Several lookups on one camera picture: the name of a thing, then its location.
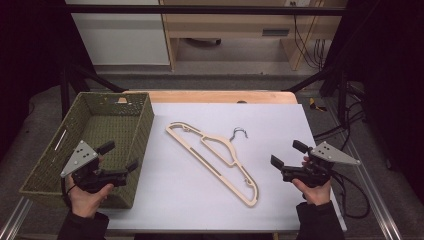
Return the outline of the green woven basket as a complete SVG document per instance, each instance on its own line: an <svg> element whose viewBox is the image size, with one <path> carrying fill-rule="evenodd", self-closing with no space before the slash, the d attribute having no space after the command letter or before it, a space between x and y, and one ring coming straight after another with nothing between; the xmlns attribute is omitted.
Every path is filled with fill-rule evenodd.
<svg viewBox="0 0 424 240"><path fill-rule="evenodd" d="M121 170L143 162L153 120L151 100L145 92L79 93L20 193L48 207L63 207L60 172L79 142L95 148L114 141L115 148L100 166Z"/></svg>

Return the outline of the person's left hand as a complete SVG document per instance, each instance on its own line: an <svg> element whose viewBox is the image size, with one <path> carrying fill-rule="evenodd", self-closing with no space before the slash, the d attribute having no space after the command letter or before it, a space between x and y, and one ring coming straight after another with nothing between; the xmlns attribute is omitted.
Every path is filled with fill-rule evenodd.
<svg viewBox="0 0 424 240"><path fill-rule="evenodd" d="M75 183L72 176L67 177L68 189L66 194L71 202L71 211L74 215L82 218L93 219L101 203L107 199L113 190L113 184L105 185L96 193L89 193L81 190Z"/></svg>

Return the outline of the white cabinet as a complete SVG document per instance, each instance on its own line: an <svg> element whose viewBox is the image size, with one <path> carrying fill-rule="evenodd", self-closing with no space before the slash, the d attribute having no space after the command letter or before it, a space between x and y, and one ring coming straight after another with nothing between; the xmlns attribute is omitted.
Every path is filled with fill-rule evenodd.
<svg viewBox="0 0 424 240"><path fill-rule="evenodd" d="M73 13L72 17L95 66L169 64L160 14Z"/></svg>

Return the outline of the yellow and black tool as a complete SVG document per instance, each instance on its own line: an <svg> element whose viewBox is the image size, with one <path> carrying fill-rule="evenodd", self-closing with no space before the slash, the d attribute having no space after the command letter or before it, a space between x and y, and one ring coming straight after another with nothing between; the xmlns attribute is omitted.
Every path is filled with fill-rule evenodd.
<svg viewBox="0 0 424 240"><path fill-rule="evenodd" d="M317 111L321 111L321 112L327 111L326 107L317 106L314 98L309 98L309 106L310 106L310 109L312 109L312 110L317 110Z"/></svg>

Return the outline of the light wooden desk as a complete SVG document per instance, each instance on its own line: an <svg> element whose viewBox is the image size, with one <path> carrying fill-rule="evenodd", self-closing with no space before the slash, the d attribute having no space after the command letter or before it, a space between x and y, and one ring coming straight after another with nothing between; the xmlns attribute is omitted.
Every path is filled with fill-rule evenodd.
<svg viewBox="0 0 424 240"><path fill-rule="evenodd" d="M161 5L343 8L348 0L159 0ZM170 39L278 39L293 70L312 54L306 45L333 39L339 16L165 14Z"/></svg>

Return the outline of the black metal stand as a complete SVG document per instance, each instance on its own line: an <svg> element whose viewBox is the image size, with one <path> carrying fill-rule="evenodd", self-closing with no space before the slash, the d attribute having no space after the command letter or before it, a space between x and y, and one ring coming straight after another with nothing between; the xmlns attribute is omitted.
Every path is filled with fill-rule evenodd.
<svg viewBox="0 0 424 240"><path fill-rule="evenodd" d="M80 92L90 92L90 87L86 82L87 79L93 80L114 93L122 93L125 91L124 88L101 78L94 71L90 71L80 65L69 64L63 68L60 74L62 118L65 118L71 107L69 87L72 87L76 94Z"/></svg>
<svg viewBox="0 0 424 240"><path fill-rule="evenodd" d="M319 80L323 80L323 84L319 90L321 96L328 97L335 91L338 91L337 119L339 123L346 128L348 122L346 107L348 81L347 75L343 70L336 67L326 67L318 73L308 77L306 80L285 89L285 92L296 93Z"/></svg>

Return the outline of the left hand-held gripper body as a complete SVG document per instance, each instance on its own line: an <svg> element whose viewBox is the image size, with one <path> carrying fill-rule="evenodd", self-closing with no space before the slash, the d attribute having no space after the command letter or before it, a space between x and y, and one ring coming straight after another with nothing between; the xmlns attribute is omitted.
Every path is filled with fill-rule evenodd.
<svg viewBox="0 0 424 240"><path fill-rule="evenodd" d="M74 183L83 191L96 193L107 184L115 187L127 184L127 170L104 170L100 168L100 155L81 140L64 165L60 177L63 181L72 176Z"/></svg>

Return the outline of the person's right hand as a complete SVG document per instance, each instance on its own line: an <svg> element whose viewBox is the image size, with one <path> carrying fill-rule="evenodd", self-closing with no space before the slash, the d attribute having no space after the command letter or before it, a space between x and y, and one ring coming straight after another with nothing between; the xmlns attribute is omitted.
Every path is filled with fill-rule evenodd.
<svg viewBox="0 0 424 240"><path fill-rule="evenodd" d="M292 184L305 196L308 204L320 206L330 202L330 180L328 180L324 185L314 188L308 187L299 179L293 179Z"/></svg>

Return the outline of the black curtain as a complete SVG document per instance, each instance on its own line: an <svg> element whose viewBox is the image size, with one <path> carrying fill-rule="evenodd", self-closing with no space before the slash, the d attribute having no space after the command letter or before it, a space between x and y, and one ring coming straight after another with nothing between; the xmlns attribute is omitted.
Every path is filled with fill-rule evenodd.
<svg viewBox="0 0 424 240"><path fill-rule="evenodd" d="M32 96L59 84L67 65L94 69L65 0L0 0L0 160Z"/></svg>
<svg viewBox="0 0 424 240"><path fill-rule="evenodd" d="M367 111L424 201L424 0L347 0L326 63L365 87Z"/></svg>

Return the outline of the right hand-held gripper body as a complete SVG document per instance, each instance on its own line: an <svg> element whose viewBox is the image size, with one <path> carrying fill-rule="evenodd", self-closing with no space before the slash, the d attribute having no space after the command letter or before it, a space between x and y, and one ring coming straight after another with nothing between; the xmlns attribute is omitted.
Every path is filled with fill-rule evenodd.
<svg viewBox="0 0 424 240"><path fill-rule="evenodd" d="M347 165L360 165L357 160L336 147L322 142L316 147L309 147L309 161L301 167L285 166L280 170L285 182L299 179L310 188L324 185L333 174L336 163Z"/></svg>

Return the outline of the black horizontal metal bar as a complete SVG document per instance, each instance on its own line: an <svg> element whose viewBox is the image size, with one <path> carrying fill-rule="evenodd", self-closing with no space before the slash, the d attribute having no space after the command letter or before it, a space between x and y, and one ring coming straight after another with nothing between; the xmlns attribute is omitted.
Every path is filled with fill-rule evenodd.
<svg viewBox="0 0 424 240"><path fill-rule="evenodd" d="M300 15L343 16L346 8L258 7L258 6L185 6L185 5L88 5L69 4L70 13L100 14L209 14L209 15Z"/></svg>

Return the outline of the beige plastic clothes hanger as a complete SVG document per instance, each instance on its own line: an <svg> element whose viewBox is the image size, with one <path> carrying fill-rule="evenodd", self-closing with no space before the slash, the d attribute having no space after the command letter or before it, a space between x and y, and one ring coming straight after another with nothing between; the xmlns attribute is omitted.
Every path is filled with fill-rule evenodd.
<svg viewBox="0 0 424 240"><path fill-rule="evenodd" d="M244 176L244 181L248 187L253 190L253 197L249 199L240 190L236 188L216 167L214 167L204 156L202 156L194 147L192 147L182 136L178 135L176 130L181 129L184 132L194 133L200 137L200 142L216 157L223 161L227 167L236 167ZM186 149L194 158L196 158L203 166L205 166L217 179L221 181L233 194L235 194L246 206L254 207L259 200L259 187L255 180L251 177L242 163L237 157L236 150L229 139L221 136L207 134L194 126L185 122L172 122L166 128L166 132L173 137L184 149ZM226 160L218 151L216 151L209 141L223 145L230 155L230 159Z"/></svg>

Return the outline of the aluminium rail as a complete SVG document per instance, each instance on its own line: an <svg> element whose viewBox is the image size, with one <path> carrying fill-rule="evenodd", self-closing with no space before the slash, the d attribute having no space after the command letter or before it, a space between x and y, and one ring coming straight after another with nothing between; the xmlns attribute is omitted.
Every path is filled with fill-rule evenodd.
<svg viewBox="0 0 424 240"><path fill-rule="evenodd" d="M0 240L15 239L32 205L33 202L30 199L20 198L12 214L0 229Z"/></svg>
<svg viewBox="0 0 424 240"><path fill-rule="evenodd" d="M354 143L347 138L345 133L342 134L342 139L347 142L345 150L347 153L361 161L359 166L354 166L354 170L358 180L363 187L364 192L368 196L370 206L375 219L386 240L402 240L402 236L398 227L393 220L377 186L371 178L371 175L366 169L366 165L360 157Z"/></svg>

